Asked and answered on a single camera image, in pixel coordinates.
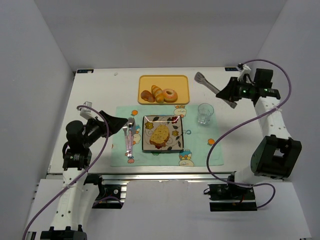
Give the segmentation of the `metal serving tongs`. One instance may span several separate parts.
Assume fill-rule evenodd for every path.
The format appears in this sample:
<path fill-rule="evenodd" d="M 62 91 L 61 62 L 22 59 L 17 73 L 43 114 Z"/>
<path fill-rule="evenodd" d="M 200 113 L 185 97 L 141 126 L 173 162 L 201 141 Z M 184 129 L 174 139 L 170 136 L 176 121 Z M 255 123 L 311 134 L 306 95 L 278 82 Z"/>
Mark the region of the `metal serving tongs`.
<path fill-rule="evenodd" d="M 216 88 L 214 85 L 212 85 L 210 82 L 207 81 L 207 79 L 205 78 L 205 76 L 201 73 L 201 72 L 197 72 L 194 76 L 194 80 L 201 84 L 204 85 L 205 87 L 207 87 L 210 91 L 212 91 L 215 96 L 218 96 L 218 93 L 220 92 L 220 90 L 218 88 Z M 232 109 L 235 109 L 237 106 L 237 103 L 235 102 L 230 102 L 228 100 L 223 99 L 223 101 L 225 103 L 227 103 Z"/>

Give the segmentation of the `toasted bread slice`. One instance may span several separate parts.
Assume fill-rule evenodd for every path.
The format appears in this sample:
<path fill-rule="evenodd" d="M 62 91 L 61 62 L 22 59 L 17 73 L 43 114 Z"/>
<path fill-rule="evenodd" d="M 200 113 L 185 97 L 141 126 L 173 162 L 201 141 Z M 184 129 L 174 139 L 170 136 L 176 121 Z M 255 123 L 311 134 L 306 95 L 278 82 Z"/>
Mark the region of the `toasted bread slice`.
<path fill-rule="evenodd" d="M 169 128 L 166 125 L 159 125 L 151 135 L 149 143 L 157 147 L 165 147 L 169 138 Z"/>

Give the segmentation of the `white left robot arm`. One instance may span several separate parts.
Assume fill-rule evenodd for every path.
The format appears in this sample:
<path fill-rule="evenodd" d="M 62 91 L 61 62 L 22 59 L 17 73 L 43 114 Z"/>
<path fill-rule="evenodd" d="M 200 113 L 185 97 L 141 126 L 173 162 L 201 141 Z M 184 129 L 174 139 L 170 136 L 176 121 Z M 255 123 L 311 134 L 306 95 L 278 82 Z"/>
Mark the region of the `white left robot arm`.
<path fill-rule="evenodd" d="M 92 152 L 90 147 L 100 138 L 116 134 L 127 123 L 126 118 L 97 113 L 101 119 L 83 114 L 87 120 L 69 122 L 66 127 L 66 143 L 62 148 L 63 184 L 57 209 L 49 227 L 42 231 L 42 240 L 86 240 L 85 226 L 91 208 L 100 193 L 104 191 L 102 178 L 89 174 Z"/>

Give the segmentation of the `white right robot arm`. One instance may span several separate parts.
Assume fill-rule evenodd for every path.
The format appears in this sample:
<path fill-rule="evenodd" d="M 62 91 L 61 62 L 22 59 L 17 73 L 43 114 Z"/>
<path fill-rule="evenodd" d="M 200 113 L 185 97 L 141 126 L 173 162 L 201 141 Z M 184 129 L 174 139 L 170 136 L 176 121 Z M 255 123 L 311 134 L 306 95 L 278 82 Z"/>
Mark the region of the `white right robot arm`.
<path fill-rule="evenodd" d="M 272 87 L 273 71 L 258 68 L 253 79 L 247 65 L 240 66 L 240 75 L 231 77 L 227 86 L 216 96 L 235 103 L 250 99 L 263 139 L 253 152 L 249 166 L 234 173 L 234 182 L 255 185 L 264 179 L 287 179 L 298 160 L 302 143 L 288 132 L 280 110 L 281 96 Z"/>

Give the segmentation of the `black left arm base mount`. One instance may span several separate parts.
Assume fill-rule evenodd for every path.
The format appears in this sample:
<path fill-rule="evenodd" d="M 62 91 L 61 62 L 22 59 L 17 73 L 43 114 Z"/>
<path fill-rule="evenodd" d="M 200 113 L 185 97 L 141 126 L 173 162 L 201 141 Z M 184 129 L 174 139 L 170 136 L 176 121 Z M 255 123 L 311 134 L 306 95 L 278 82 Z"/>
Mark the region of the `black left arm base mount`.
<path fill-rule="evenodd" d="M 93 185 L 97 187 L 98 193 L 93 202 L 93 209 L 121 209 L 123 207 L 124 183 L 103 180 L 103 177 L 98 174 L 89 174 L 84 185 Z"/>

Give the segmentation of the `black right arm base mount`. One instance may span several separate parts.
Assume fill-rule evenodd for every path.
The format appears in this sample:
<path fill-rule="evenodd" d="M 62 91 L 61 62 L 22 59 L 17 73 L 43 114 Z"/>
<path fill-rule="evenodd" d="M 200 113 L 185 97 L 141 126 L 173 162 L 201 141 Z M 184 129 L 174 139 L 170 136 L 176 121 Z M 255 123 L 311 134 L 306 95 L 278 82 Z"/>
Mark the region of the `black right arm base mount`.
<path fill-rule="evenodd" d="M 234 171 L 227 178 L 212 173 L 218 183 L 209 184 L 203 191 L 209 196 L 211 212 L 254 212 L 257 211 L 253 185 L 245 183 L 242 171 Z"/>

